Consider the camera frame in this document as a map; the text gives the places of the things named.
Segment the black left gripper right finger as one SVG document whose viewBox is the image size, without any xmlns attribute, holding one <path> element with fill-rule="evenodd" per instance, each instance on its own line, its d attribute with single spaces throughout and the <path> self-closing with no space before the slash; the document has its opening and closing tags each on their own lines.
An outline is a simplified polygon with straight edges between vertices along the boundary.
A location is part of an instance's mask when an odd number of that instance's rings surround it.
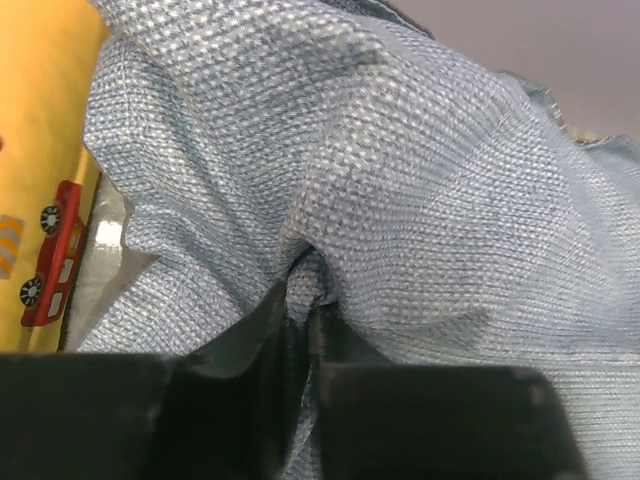
<svg viewBox="0 0 640 480">
<path fill-rule="evenodd" d="M 512 366 L 397 364 L 333 305 L 309 318 L 327 479 L 585 479 L 558 394 Z"/>
</svg>

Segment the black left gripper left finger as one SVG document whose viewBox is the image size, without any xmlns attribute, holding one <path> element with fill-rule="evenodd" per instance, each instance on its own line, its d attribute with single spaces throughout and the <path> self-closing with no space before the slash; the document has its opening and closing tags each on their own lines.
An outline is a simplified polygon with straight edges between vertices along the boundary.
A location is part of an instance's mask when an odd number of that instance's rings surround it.
<svg viewBox="0 0 640 480">
<path fill-rule="evenodd" d="M 5 479 L 274 479 L 286 406 L 286 285 L 200 349 L 5 354 Z"/>
</svg>

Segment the grey striped pillowcase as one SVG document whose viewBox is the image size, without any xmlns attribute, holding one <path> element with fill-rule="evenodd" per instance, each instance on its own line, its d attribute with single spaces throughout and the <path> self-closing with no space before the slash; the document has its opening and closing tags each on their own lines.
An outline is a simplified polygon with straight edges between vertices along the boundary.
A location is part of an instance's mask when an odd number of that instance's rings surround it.
<svg viewBox="0 0 640 480">
<path fill-rule="evenodd" d="M 411 363 L 541 369 L 639 475 L 639 150 L 366 1 L 99 1 L 87 149 L 154 263 L 84 352 L 187 353 L 288 282 Z"/>
</svg>

